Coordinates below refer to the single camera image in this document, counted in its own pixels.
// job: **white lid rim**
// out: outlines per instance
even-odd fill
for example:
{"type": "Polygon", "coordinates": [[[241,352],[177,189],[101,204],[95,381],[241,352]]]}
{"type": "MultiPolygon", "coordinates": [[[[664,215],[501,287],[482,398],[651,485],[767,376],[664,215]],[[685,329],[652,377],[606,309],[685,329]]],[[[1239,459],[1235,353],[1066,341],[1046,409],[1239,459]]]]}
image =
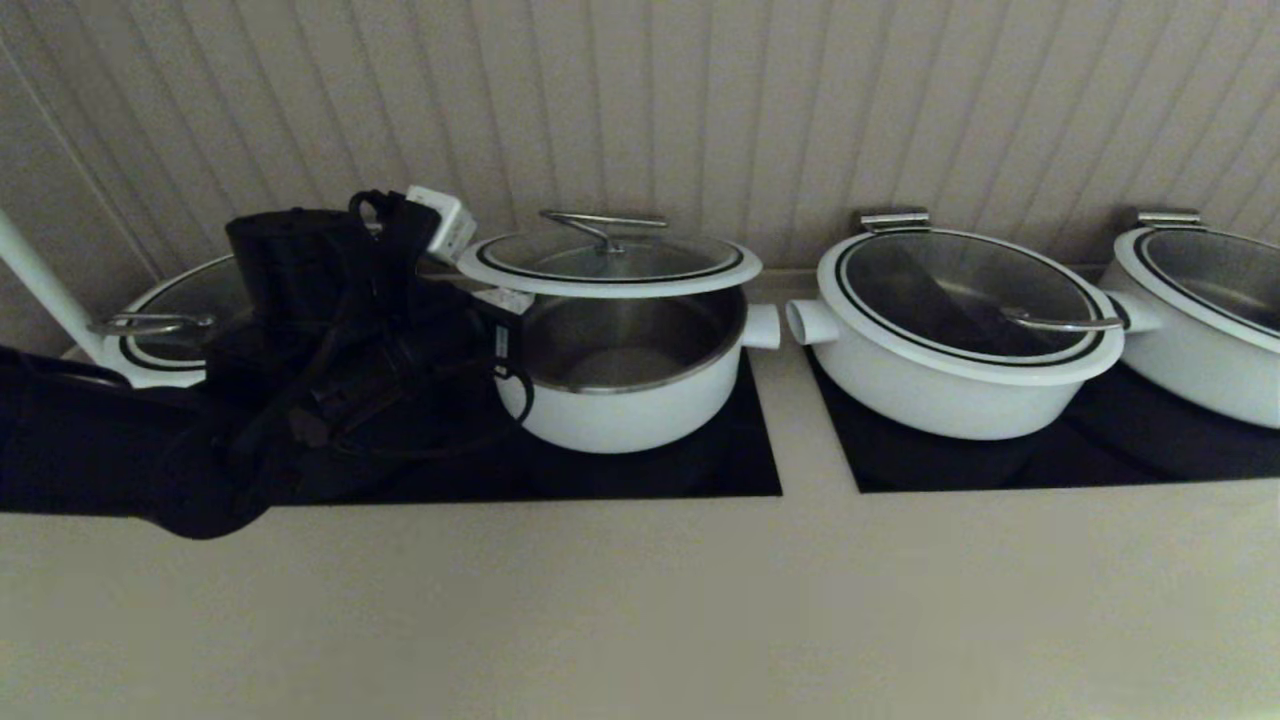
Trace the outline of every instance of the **white lid rim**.
{"type": "Polygon", "coordinates": [[[1257,240],[1233,234],[1228,232],[1215,231],[1211,228],[1135,228],[1128,231],[1116,238],[1114,251],[1116,261],[1120,268],[1124,269],[1138,284],[1149,291],[1152,295],[1162,300],[1164,302],[1172,306],[1175,310],[1181,311],[1185,315],[1190,315],[1196,320],[1204,323],[1206,325],[1226,333],[1236,340],[1244,341],[1256,347],[1267,350],[1268,352],[1280,354],[1280,340],[1272,337],[1268,333],[1251,328],[1249,325],[1226,315],[1213,306],[1207,305],[1202,301],[1192,300],[1188,297],[1187,292],[1179,290],[1169,283],[1165,278],[1153,273],[1147,268],[1146,263],[1138,258],[1138,240],[1153,234],[1165,229],[1189,229],[1193,232],[1202,231],[1211,234],[1219,234],[1225,237],[1231,237],[1235,240],[1242,240],[1247,242],[1253,242],[1257,245],[1266,245],[1257,240]]]}
{"type": "Polygon", "coordinates": [[[696,277],[677,277],[655,281],[571,281],[541,277],[529,277],[507,272],[480,260],[480,251],[498,238],[486,240],[467,247],[458,259],[457,268],[463,275],[489,283],[497,287],[532,292],[536,295],[552,295],[558,297],[595,297],[595,299],[646,299],[646,297],[677,297],[681,295],[698,295],[713,292],[730,287],[741,286],[764,269],[764,263],[746,247],[728,241],[717,241],[735,249],[741,260],[721,270],[699,274],[696,277]]]}

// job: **pot lid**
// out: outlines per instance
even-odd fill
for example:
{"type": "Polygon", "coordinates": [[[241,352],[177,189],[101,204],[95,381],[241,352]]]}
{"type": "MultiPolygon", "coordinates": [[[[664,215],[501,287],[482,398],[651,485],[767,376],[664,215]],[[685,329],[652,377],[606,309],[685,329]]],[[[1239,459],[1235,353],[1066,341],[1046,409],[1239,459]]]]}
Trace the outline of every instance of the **pot lid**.
{"type": "Polygon", "coordinates": [[[1155,229],[1138,259],[1170,287],[1221,315],[1280,337],[1280,249],[1206,228],[1155,229]]]}
{"type": "Polygon", "coordinates": [[[207,327],[184,324],[172,332],[120,338],[120,351],[131,363],[154,370],[182,372],[202,368],[201,343],[209,333],[250,315],[252,305],[236,259],[228,255],[160,284],[134,302],[129,311],[145,315],[212,315],[214,323],[207,327]]]}
{"type": "Polygon", "coordinates": [[[541,215],[568,227],[474,245],[458,259],[458,270],[476,281],[526,292],[623,299],[735,287],[763,266],[740,245],[666,232],[662,218],[554,210],[541,215]]]}
{"type": "Polygon", "coordinates": [[[1092,351],[1119,319],[1083,281],[997,240],[925,225],[870,232],[833,265],[842,299],[902,341],[997,365],[1053,365],[1092,351]]]}

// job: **induction cooktop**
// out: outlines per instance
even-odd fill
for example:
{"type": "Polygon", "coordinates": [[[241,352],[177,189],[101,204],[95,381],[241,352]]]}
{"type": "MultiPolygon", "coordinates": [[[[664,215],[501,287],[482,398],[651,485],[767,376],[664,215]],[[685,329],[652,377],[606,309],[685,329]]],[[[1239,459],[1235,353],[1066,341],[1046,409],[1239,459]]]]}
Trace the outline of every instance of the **induction cooktop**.
{"type": "MultiPolygon", "coordinates": [[[[485,397],[481,424],[509,421],[480,379],[468,393],[485,397]]],[[[387,414],[380,438],[412,447],[422,420],[413,404],[387,414]],[[389,433],[394,428],[396,433],[389,433]],[[392,437],[398,434],[398,441],[392,437]]],[[[673,443],[622,455],[564,450],[518,429],[485,450],[413,464],[357,491],[301,488],[287,505],[413,505],[438,502],[507,502],[595,498],[694,498],[781,496],[773,450],[746,354],[737,384],[721,411],[692,434],[673,443]]]]}
{"type": "Polygon", "coordinates": [[[1140,486],[1280,477],[1280,430],[1187,402],[1123,364],[1048,427],[1006,441],[934,436],[845,393],[805,350],[859,491],[1140,486]]]}

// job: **metal handle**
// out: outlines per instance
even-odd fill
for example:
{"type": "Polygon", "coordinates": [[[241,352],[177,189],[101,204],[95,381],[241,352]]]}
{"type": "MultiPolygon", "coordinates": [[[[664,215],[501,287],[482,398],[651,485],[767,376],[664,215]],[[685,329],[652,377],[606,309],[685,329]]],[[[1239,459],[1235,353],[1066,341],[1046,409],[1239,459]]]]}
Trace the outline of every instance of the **metal handle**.
{"type": "Polygon", "coordinates": [[[1030,313],[1021,307],[1001,307],[1000,313],[1006,320],[1033,331],[1048,331],[1053,333],[1092,333],[1096,331],[1114,331],[1124,328],[1123,318],[1102,318],[1100,320],[1047,320],[1044,318],[1032,318],[1030,313]]]}
{"type": "Polygon", "coordinates": [[[548,220],[568,225],[582,231],[591,237],[599,238],[604,252],[622,252],[609,233],[595,225],[621,225],[630,228],[664,228],[668,225],[667,218],[662,215],[607,215],[603,213],[567,213],[564,210],[539,210],[539,215],[548,220]]]}
{"type": "Polygon", "coordinates": [[[90,323],[90,332],[116,337],[145,337],[166,334],[187,327],[210,328],[218,322],[211,313],[184,315],[180,313],[116,313],[105,322],[90,323]],[[132,320],[129,324],[120,324],[132,320]]]}
{"type": "Polygon", "coordinates": [[[854,233],[922,229],[929,227],[924,208],[876,208],[854,213],[854,233]]]}
{"type": "Polygon", "coordinates": [[[1128,227],[1198,227],[1203,224],[1199,210],[1170,208],[1132,208],[1125,218],[1128,227]]]}

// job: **white countertop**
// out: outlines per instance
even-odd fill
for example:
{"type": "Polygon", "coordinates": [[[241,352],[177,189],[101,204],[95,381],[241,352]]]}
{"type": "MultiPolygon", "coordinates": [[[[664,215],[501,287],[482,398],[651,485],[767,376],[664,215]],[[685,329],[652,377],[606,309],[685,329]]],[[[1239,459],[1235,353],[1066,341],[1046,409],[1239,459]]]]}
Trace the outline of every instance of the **white countertop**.
{"type": "Polygon", "coordinates": [[[1280,717],[1280,482],[859,495],[751,361],[781,498],[0,516],[0,716],[1280,717]]]}

